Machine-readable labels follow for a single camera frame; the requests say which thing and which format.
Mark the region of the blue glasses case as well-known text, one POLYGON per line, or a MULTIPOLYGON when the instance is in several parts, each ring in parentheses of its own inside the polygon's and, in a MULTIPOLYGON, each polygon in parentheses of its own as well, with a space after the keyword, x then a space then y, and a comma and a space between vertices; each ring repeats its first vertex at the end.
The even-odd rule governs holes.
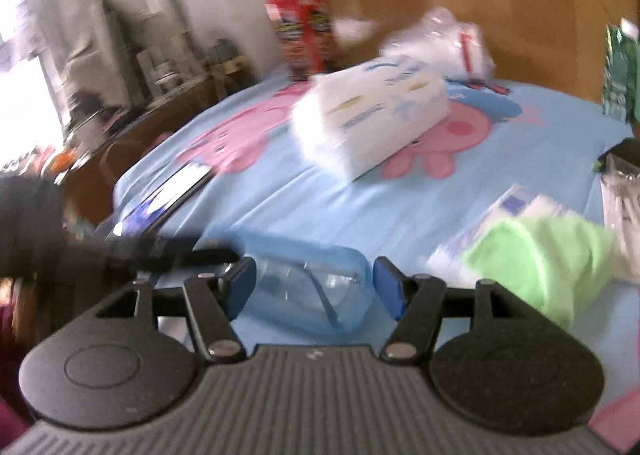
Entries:
POLYGON ((256 263, 245 315, 317 335, 350 333, 364 320, 374 288, 359 251, 240 230, 229 239, 256 263))

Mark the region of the green soft cloth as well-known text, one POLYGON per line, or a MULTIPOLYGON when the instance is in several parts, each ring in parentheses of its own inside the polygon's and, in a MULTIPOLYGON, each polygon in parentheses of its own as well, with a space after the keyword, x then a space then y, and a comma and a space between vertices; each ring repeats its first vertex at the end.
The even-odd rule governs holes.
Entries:
POLYGON ((499 220, 462 261, 475 276, 499 283, 564 329, 609 282, 636 280, 614 231, 578 215, 499 220))

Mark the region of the white tissue pack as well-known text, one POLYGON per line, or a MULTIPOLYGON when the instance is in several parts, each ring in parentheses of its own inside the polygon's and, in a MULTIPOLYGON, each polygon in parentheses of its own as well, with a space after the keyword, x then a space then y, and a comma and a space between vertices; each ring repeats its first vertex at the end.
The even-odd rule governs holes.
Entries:
POLYGON ((349 183, 449 114, 442 76, 408 56, 316 75, 293 104, 290 127, 303 159, 349 183))

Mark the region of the blue cartoon pig tablecloth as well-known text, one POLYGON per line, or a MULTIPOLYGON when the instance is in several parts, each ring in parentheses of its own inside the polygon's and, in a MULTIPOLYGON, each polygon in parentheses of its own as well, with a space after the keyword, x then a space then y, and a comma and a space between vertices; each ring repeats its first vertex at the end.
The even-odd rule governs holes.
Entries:
MULTIPOLYGON (((254 165, 222 175, 169 223, 211 239, 234 230, 386 257, 408 276, 491 197, 523 184, 593 210, 592 165, 624 125, 566 94, 454 87, 451 128, 390 172, 340 186, 278 127, 254 165)), ((247 358, 194 348, 184 281, 131 282, 29 353, 20 384, 37 416, 14 454, 607 454, 588 426, 603 388, 594 354, 502 287, 453 289, 426 363, 386 363, 396 326, 374 285, 362 342, 295 343, 242 312, 247 358)))

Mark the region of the clear plastic bag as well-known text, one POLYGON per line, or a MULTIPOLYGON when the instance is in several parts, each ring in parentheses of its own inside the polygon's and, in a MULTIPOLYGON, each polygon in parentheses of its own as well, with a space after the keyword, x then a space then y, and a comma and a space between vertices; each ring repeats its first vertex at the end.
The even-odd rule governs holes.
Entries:
POLYGON ((387 36, 381 56, 410 56, 434 74, 449 80, 486 80, 494 77, 495 63, 480 26, 458 21, 444 7, 434 7, 403 30, 387 36))

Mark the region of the red snack bag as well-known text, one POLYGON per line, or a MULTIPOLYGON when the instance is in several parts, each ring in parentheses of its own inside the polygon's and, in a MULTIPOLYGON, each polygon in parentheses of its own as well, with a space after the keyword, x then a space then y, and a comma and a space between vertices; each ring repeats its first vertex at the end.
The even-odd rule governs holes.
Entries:
POLYGON ((326 0, 266 0, 291 77, 304 82, 336 70, 336 41, 326 0))

